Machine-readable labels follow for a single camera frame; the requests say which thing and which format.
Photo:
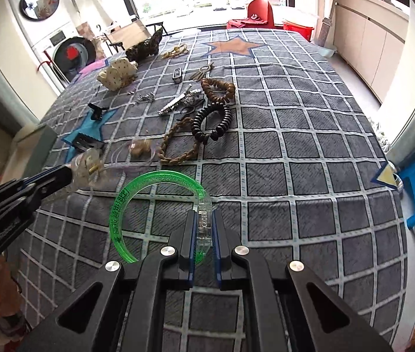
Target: gold hair tie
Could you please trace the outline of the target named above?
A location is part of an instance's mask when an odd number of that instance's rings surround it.
[[[181,56],[182,54],[188,54],[186,44],[182,44],[181,46],[175,46],[173,50],[163,53],[162,58],[175,58]]]

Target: washing machine door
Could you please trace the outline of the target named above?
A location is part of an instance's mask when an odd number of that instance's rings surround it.
[[[84,37],[65,39],[56,46],[53,60],[69,81],[85,66],[95,62],[96,50],[92,42]]]

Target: red chair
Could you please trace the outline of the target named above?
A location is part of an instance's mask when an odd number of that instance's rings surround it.
[[[268,0],[253,0],[248,4],[248,18],[229,20],[227,29],[232,28],[266,28],[274,29],[273,7]]]

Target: black beaded bracelet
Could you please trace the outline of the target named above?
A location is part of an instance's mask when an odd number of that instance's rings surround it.
[[[220,112],[222,115],[222,120],[208,135],[201,131],[201,123],[208,117],[210,113],[214,111]],[[196,141],[206,145],[209,138],[217,141],[219,137],[222,137],[229,128],[230,122],[232,122],[232,113],[230,112],[230,109],[224,103],[213,103],[207,107],[201,108],[197,112],[191,125],[191,133],[193,134]]]

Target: black bead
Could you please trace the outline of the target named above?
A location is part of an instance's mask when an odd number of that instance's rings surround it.
[[[198,132],[195,136],[194,136],[194,138],[198,141],[198,142],[202,142],[203,141],[203,139],[204,139],[204,134],[202,133],[202,132]]]

